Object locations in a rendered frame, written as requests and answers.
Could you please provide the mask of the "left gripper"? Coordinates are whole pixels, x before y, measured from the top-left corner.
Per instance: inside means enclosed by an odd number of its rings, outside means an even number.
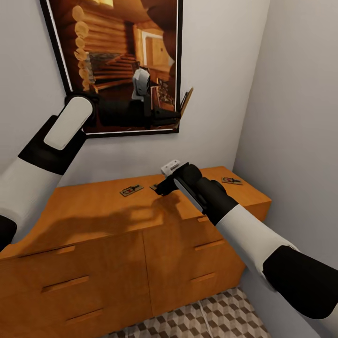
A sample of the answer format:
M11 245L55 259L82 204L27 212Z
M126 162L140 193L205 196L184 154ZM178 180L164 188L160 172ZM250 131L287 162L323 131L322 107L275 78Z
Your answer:
M158 127L175 124L181 113L173 110L154 107L151 109L151 96L144 94L143 101L116 101L117 123L120 127L143 127L150 130L151 126Z

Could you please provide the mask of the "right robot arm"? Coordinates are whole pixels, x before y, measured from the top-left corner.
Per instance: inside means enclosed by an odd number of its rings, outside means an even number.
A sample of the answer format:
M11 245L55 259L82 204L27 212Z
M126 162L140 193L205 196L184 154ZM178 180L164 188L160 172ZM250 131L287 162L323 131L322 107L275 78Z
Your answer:
M271 292L281 293L322 338L338 338L338 270L308 257L268 228L216 180L188 162L161 167L166 178L155 193L180 190L218 229L247 267Z

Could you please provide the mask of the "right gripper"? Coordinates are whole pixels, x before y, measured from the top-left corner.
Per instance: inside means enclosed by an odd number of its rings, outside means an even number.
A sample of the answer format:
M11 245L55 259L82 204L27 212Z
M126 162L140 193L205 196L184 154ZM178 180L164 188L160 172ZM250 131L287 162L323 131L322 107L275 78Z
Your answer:
M164 196L177 189L171 184L171 177L172 176L168 176L164 181L157 185L158 188L155 190L156 194Z

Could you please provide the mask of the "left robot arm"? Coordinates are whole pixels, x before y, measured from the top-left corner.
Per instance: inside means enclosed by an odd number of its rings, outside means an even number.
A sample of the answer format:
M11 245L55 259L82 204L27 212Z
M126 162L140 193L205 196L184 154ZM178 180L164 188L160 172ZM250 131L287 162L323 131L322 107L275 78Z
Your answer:
M52 115L0 175L0 252L25 238L38 222L64 173L87 139L83 127L95 127L97 108L102 126L150 130L175 124L181 113L151 109L150 74L133 76L133 101L105 100L102 95L68 93L64 108Z

